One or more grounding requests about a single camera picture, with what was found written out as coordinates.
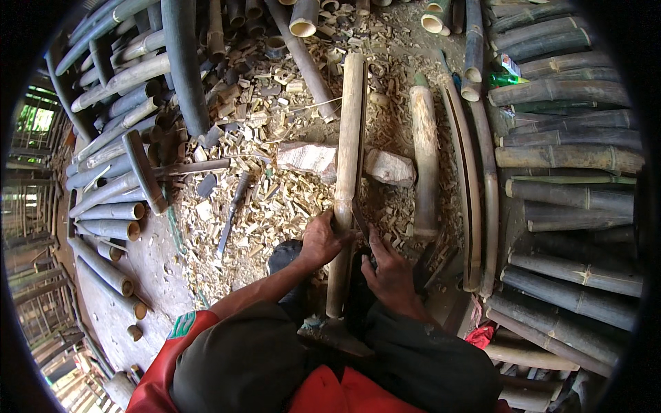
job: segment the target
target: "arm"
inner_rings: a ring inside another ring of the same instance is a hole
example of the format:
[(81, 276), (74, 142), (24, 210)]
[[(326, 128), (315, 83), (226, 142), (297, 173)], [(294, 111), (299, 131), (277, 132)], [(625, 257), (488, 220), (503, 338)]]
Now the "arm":
[(223, 320), (257, 301), (277, 303), (314, 271), (328, 264), (355, 233), (335, 235), (331, 229), (332, 210), (314, 218), (305, 228), (299, 256), (282, 270), (230, 293), (209, 308)]
[(438, 321), (424, 308), (413, 289), (413, 269), (408, 260), (388, 242), (382, 242), (376, 228), (369, 226), (369, 246), (377, 262), (375, 271), (369, 257), (362, 256), (360, 267), (369, 288), (389, 310), (410, 319), (432, 324), (443, 330)]

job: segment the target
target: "curved bamboo piece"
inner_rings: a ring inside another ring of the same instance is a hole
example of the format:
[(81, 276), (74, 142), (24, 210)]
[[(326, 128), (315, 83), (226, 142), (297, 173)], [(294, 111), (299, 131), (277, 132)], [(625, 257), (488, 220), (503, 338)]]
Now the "curved bamboo piece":
[(540, 100), (587, 100), (631, 107), (621, 83), (607, 81), (556, 81), (541, 79), (519, 85), (492, 89), (488, 93), (493, 106), (539, 102)]
[(495, 149), (499, 168), (588, 168), (638, 173), (644, 159), (628, 149), (606, 145), (548, 145)]
[[(366, 103), (367, 73), (363, 55), (351, 53), (344, 60), (342, 114), (337, 149), (337, 179), (333, 203), (335, 231), (343, 233), (354, 226), (352, 200), (360, 189), (362, 132)], [(329, 264), (326, 314), (334, 319), (343, 315), (353, 246), (348, 245)]]
[(563, 15), (573, 11), (574, 7), (569, 1), (556, 0), (552, 3), (546, 3), (532, 9), (526, 9), (516, 15), (498, 19), (498, 21), (491, 25), (491, 30), (493, 30), (494, 33), (503, 33), (506, 30), (533, 23), (545, 17)]
[(485, 180), (485, 269), (480, 283), (480, 295), (489, 297), (493, 292), (496, 279), (496, 263), (498, 260), (498, 226), (500, 222), (500, 207), (498, 201), (498, 171), (494, 157), (494, 145), (491, 130), (486, 118), (484, 103), (471, 102), (471, 111), (477, 131), (477, 141), (482, 157), (482, 171)]
[(542, 76), (552, 75), (571, 69), (583, 67), (612, 67), (613, 63), (605, 53), (602, 52), (580, 52), (553, 56), (546, 59), (529, 61), (519, 65), (521, 77), (530, 81), (537, 80)]
[(570, 131), (548, 130), (536, 133), (511, 133), (500, 138), (500, 146), (540, 145), (612, 145), (641, 152), (641, 135), (636, 130), (617, 128), (584, 128)]
[(452, 143), (455, 149), (457, 169), (462, 187), (462, 212), (464, 228), (464, 273), (465, 291), (480, 288), (482, 254), (482, 214), (477, 167), (468, 123), (461, 107), (461, 98), (449, 74), (439, 76), (443, 90), (443, 101), (448, 113)]
[(600, 110), (587, 115), (567, 116), (560, 119), (530, 122), (527, 125), (510, 129), (510, 135), (537, 133), (549, 130), (570, 131), (580, 128), (621, 128), (638, 129), (638, 122), (629, 109)]

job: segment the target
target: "black pants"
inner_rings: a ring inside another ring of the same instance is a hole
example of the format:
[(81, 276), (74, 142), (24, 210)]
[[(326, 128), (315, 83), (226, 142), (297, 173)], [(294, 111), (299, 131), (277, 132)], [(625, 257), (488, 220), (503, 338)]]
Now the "black pants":
[(494, 410), (498, 373), (482, 350), (456, 336), (375, 302), (362, 320), (348, 323), (375, 353), (355, 357), (304, 348), (292, 321), (298, 317), (285, 309), (259, 302), (203, 331), (177, 359), (170, 394), (180, 412), (283, 411), (320, 364), (337, 375), (350, 366), (429, 412)]

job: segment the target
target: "person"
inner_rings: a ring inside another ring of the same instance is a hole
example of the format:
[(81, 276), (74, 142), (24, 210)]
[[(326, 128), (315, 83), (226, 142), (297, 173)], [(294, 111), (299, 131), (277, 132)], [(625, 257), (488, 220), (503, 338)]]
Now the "person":
[(354, 258), (345, 316), (373, 355), (301, 344), (306, 279), (356, 236), (333, 233), (331, 219), (326, 211), (302, 242), (278, 245), (269, 276), (179, 317), (127, 413), (500, 411), (491, 360), (443, 331), (414, 292), (411, 265), (373, 226), (377, 267), (367, 253)]

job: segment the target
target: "hand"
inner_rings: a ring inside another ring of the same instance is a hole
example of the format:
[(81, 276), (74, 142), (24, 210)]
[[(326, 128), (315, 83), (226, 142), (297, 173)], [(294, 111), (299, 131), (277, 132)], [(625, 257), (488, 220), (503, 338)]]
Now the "hand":
[(391, 243), (381, 241), (376, 228), (369, 224), (369, 246), (376, 258), (377, 270), (362, 256), (360, 267), (369, 289), (388, 309), (416, 320), (427, 320), (426, 311), (413, 289), (413, 269)]
[(332, 209), (316, 216), (303, 233), (303, 248), (299, 258), (316, 268), (328, 264), (345, 245), (354, 242), (356, 232), (336, 235), (331, 228)]

